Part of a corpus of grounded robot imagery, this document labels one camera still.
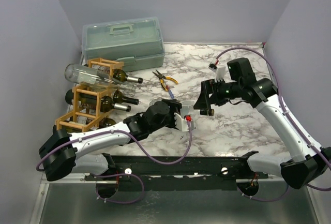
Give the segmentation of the green bottle silver neck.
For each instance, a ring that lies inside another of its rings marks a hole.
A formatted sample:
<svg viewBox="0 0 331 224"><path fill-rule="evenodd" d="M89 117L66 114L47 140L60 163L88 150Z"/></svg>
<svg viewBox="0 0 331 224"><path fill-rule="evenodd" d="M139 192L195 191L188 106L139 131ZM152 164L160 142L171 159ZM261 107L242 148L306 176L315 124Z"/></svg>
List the green bottle silver neck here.
<svg viewBox="0 0 331 224"><path fill-rule="evenodd" d="M127 97L119 90L116 90L112 94L112 99L114 100L115 103L128 103L128 104L133 104L133 105L139 104L138 99Z"/></svg>

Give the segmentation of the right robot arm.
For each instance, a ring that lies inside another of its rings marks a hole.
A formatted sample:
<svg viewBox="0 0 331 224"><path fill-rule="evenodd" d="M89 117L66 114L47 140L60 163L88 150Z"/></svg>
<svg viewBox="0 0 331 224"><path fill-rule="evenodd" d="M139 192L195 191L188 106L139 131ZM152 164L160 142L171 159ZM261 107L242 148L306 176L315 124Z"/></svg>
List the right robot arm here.
<svg viewBox="0 0 331 224"><path fill-rule="evenodd" d="M308 185L322 175L330 162L330 147L323 147L279 100L278 89L268 78L257 80L249 59L238 58L227 68L210 64L215 78L201 82L201 92L193 108L202 115L214 115L212 106L222 106L235 98L250 104L271 124L285 144L289 157L253 153L238 165L238 173L250 178L256 172L282 177L294 189ZM228 70L231 82L224 80Z"/></svg>

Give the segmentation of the clear glass bottle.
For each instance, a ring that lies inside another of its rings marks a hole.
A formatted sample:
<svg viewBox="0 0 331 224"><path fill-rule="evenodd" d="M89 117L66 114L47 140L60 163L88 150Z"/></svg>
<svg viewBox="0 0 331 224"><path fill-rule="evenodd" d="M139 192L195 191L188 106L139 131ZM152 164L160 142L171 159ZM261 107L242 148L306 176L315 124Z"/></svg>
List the clear glass bottle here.
<svg viewBox="0 0 331 224"><path fill-rule="evenodd" d="M121 82L103 71L79 64L69 64L64 72L69 82L99 89L118 89L134 93L136 86Z"/></svg>

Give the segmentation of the dark green wine bottle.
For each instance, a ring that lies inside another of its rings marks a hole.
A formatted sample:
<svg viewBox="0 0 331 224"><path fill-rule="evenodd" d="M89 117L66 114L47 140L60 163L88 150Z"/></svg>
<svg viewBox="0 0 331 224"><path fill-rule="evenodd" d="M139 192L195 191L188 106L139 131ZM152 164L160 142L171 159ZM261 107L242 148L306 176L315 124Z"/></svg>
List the dark green wine bottle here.
<svg viewBox="0 0 331 224"><path fill-rule="evenodd" d="M73 98L74 98L74 93L70 89L67 91L67 93L65 95L65 101L68 104L73 105L73 103L74 103ZM97 110L97 98L94 95L79 93L78 106L81 108L84 108L84 109L91 109L91 110L96 111ZM100 111L108 112L112 109L130 112L131 106L120 104L120 103L115 103L114 100L109 96L102 97L101 104L100 104Z"/></svg>

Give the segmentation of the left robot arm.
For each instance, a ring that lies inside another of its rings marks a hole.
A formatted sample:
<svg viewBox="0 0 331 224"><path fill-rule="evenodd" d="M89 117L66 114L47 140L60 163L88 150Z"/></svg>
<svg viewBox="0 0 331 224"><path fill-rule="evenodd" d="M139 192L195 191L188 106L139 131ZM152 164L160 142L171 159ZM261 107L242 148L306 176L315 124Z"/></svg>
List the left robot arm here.
<svg viewBox="0 0 331 224"><path fill-rule="evenodd" d="M41 160L36 169L44 172L49 182L63 179L71 173L89 173L109 180L115 172L110 156L93 155L93 152L132 142L138 144L163 127L191 133L191 117L181 116L181 110L182 104L177 100L161 100L145 112L110 127L73 134L60 129L39 149Z"/></svg>

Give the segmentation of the brown label wine bottle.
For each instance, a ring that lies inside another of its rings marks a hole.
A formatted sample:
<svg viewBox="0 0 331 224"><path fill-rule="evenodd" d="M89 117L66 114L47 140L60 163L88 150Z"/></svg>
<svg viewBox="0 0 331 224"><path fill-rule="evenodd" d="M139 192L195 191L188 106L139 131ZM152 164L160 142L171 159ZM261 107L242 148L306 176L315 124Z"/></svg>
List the brown label wine bottle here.
<svg viewBox="0 0 331 224"><path fill-rule="evenodd" d="M110 74L110 67L108 67L108 66L92 65L92 68L102 71L106 74ZM129 76L121 69L114 69L112 77L121 82L132 82L132 83L139 83L139 84L143 83L142 78Z"/></svg>

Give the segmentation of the small dark cap bottle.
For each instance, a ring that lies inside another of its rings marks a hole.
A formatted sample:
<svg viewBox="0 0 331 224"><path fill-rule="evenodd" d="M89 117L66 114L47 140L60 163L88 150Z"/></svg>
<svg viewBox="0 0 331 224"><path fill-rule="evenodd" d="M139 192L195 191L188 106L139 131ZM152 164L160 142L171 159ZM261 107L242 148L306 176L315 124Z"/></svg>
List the small dark cap bottle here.
<svg viewBox="0 0 331 224"><path fill-rule="evenodd" d="M194 102L190 101L190 100L184 100L184 101L179 101L176 99L155 99L152 100L149 103L149 106L153 106L156 102L158 101L163 101L166 103L179 103L181 105L181 107L179 108L179 110L177 110L177 113L181 116L181 117L185 117L185 116L196 116L196 115L205 115L205 116L214 116L215 111L214 109L195 109L193 107Z"/></svg>

